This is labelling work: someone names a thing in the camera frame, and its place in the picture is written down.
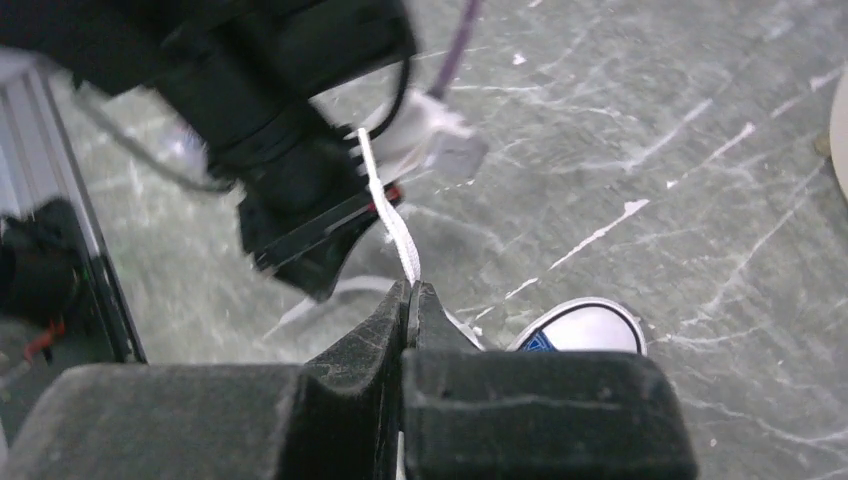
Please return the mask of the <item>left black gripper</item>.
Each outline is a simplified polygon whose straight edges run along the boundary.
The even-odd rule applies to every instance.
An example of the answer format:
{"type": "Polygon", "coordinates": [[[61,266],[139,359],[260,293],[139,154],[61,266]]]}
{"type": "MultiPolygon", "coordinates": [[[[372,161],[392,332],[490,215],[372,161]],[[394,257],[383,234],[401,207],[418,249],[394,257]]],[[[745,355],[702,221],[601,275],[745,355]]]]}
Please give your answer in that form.
{"type": "Polygon", "coordinates": [[[242,248],[261,271],[317,302],[378,215],[341,135],[307,101],[246,138],[211,152],[214,172],[244,186],[242,248]]]}

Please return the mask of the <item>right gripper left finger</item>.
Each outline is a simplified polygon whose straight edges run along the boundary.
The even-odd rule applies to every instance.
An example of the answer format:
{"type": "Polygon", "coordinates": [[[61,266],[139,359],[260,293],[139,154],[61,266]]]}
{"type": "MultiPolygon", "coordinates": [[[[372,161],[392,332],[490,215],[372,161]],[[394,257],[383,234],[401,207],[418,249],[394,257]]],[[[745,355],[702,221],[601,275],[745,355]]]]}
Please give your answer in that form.
{"type": "Polygon", "coordinates": [[[5,479],[392,479],[410,287],[302,365],[88,364],[23,423],[5,479]]]}

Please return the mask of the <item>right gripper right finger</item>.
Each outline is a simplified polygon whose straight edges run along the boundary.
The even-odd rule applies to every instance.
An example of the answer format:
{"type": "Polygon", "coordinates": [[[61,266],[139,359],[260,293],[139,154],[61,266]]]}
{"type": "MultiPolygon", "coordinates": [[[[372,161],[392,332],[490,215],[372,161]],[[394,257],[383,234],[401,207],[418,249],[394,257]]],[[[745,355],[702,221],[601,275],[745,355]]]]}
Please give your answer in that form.
{"type": "Polygon", "coordinates": [[[408,307],[401,452],[408,479],[695,479],[680,402],[661,368],[620,351],[479,350],[433,286],[408,307]]]}

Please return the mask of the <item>white shoelace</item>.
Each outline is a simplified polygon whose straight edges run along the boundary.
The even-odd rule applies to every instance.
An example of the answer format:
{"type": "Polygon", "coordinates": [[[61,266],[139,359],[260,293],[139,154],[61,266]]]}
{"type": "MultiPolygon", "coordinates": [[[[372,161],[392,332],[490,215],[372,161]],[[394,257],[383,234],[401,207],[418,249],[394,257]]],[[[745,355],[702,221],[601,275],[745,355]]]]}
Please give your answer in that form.
{"type": "MultiPolygon", "coordinates": [[[[388,196],[383,189],[384,185],[378,174],[378,168],[376,165],[376,160],[373,153],[369,133],[367,133],[367,130],[364,127],[360,127],[356,130],[356,134],[364,158],[364,168],[368,177],[367,186],[372,196],[376,213],[378,214],[380,220],[387,229],[387,232],[395,245],[398,258],[402,265],[407,283],[409,283],[411,287],[421,287],[423,283],[421,281],[421,263],[418,249],[411,233],[408,230],[406,223],[404,222],[401,215],[396,211],[395,207],[390,205],[388,196]]],[[[331,296],[334,293],[337,293],[338,291],[341,291],[342,293],[348,291],[374,291],[378,293],[387,292],[394,283],[394,281],[385,277],[365,275],[353,277],[347,280],[342,280],[339,283],[340,286],[337,284],[337,286],[333,287],[333,289],[331,290],[331,296]]],[[[283,326],[290,324],[299,318],[304,317],[310,310],[314,309],[316,306],[316,301],[305,298],[293,308],[286,311],[280,317],[278,323],[262,336],[262,339],[267,339],[268,337],[276,333],[279,329],[281,329],[283,326]]],[[[453,314],[448,312],[444,313],[449,322],[458,331],[458,333],[460,333],[461,336],[467,339],[471,343],[471,345],[473,345],[479,350],[487,349],[487,347],[484,346],[484,344],[480,341],[480,337],[476,335],[473,328],[468,327],[468,325],[459,322],[459,320],[453,314]]],[[[407,339],[410,341],[410,343],[415,344],[416,340],[423,337],[418,336],[420,330],[420,321],[416,320],[415,322],[413,322],[412,320],[414,319],[410,318],[409,321],[409,330],[412,333],[408,333],[407,339]]]]}

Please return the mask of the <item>blue canvas sneaker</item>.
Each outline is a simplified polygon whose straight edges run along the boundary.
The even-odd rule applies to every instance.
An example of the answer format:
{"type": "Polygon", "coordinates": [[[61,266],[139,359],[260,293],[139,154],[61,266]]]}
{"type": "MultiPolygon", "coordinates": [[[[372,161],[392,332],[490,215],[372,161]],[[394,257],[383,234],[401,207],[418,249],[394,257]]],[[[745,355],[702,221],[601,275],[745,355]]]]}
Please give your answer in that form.
{"type": "Polygon", "coordinates": [[[620,351],[647,355],[640,318],[615,301],[582,297],[531,322],[508,351],[620,351]]]}

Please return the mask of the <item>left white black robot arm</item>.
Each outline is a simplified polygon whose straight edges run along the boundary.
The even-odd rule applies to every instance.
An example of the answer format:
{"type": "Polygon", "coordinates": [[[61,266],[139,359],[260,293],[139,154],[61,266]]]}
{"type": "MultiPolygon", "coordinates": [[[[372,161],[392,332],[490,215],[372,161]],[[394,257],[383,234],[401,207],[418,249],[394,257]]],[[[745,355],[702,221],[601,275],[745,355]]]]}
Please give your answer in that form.
{"type": "Polygon", "coordinates": [[[376,213],[352,129],[313,98],[398,64],[417,45],[401,1],[5,1],[1,42],[110,95],[154,89],[204,141],[208,173],[235,181],[244,252],[328,299],[376,213]]]}

